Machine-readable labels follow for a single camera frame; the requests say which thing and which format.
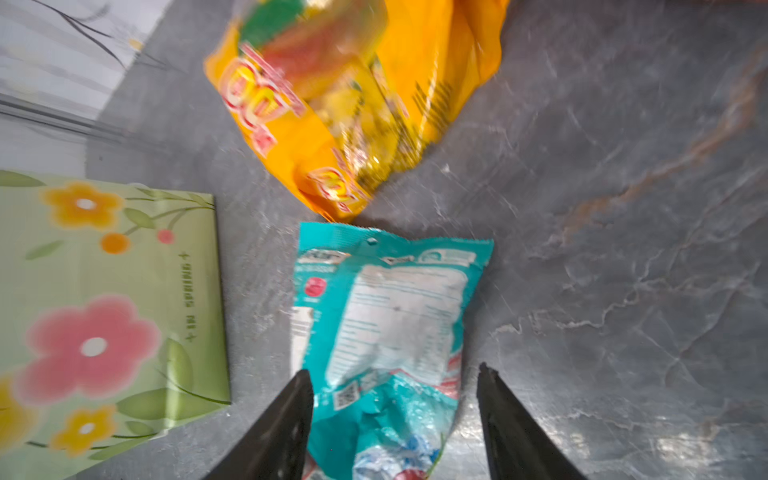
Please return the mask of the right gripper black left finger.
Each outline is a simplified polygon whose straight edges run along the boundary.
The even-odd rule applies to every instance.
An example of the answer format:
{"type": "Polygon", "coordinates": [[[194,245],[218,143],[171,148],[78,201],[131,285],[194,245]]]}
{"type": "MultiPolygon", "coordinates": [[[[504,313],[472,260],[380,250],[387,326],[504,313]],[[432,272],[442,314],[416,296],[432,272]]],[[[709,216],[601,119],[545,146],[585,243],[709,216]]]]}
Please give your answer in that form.
{"type": "Polygon", "coordinates": [[[312,425],[310,375],[298,371],[207,480],[300,480],[312,425]]]}

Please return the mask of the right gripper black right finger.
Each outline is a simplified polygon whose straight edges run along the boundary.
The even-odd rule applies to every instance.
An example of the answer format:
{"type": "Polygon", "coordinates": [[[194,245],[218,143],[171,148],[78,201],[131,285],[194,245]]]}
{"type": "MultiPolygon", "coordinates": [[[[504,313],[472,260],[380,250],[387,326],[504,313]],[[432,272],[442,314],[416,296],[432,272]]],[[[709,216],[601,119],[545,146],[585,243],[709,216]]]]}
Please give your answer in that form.
{"type": "Polygon", "coordinates": [[[586,479],[485,363],[477,400],[491,479],[586,479]]]}

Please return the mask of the teal snack packet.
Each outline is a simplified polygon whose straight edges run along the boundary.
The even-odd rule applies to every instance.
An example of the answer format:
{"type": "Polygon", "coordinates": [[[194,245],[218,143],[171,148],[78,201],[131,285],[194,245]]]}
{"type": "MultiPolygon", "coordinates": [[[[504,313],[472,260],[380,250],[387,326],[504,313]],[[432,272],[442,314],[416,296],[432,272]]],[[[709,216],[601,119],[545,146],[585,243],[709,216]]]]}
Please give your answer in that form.
{"type": "Polygon", "coordinates": [[[304,223],[291,368],[314,391],[308,479],[426,479],[460,403],[463,317],[494,244],[304,223]]]}

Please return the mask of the white floral paper bag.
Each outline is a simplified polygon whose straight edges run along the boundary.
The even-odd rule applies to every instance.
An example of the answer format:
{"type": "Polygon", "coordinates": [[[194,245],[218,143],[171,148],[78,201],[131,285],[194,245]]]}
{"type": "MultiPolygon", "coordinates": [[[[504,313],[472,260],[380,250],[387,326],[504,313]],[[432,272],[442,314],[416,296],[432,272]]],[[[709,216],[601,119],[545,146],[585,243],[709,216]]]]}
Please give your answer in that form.
{"type": "Polygon", "coordinates": [[[231,402],[215,200],[1,174],[1,475],[65,479],[231,402]]]}

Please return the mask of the large yellow snack bag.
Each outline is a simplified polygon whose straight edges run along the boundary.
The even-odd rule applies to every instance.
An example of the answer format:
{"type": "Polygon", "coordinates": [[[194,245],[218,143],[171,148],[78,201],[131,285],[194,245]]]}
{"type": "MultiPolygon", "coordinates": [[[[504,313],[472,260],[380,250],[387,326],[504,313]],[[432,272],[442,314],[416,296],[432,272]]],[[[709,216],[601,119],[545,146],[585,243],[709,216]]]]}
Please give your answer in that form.
{"type": "Polygon", "coordinates": [[[505,1],[240,1],[204,70],[246,144],[348,222],[501,63],[505,1]]]}

